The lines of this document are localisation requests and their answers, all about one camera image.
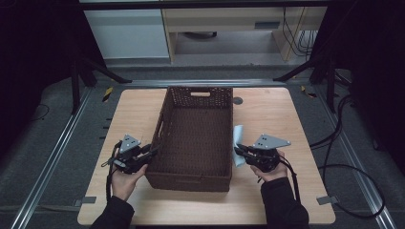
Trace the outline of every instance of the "wooden table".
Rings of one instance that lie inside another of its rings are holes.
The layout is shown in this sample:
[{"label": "wooden table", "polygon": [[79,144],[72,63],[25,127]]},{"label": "wooden table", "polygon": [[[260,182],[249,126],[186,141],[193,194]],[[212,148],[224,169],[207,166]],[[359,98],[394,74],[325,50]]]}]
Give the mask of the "wooden table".
[{"label": "wooden table", "polygon": [[[107,161],[114,145],[125,134],[140,139],[141,145],[151,142],[165,91],[127,90],[122,93],[86,194],[86,197],[96,197],[96,203],[82,205],[78,215],[80,224],[92,224],[106,205],[108,168],[100,165]],[[234,105],[233,115],[234,125],[244,125],[244,145],[253,144],[262,133],[289,140],[291,145],[282,150],[298,174],[301,200],[309,211],[309,223],[333,223],[335,215],[330,204],[317,203],[317,197],[327,194],[288,90],[235,88],[233,94],[244,101],[242,105]],[[228,193],[158,190],[142,177],[128,200],[135,209],[132,224],[266,224],[260,186],[247,165],[233,168]]]}]

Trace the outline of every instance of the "brown wicker basket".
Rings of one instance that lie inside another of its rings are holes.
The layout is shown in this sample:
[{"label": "brown wicker basket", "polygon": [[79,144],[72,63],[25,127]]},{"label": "brown wicker basket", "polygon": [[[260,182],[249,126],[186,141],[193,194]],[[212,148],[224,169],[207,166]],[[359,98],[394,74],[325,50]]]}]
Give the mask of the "brown wicker basket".
[{"label": "brown wicker basket", "polygon": [[146,178],[153,188],[228,192],[232,175],[232,88],[169,87]]}]

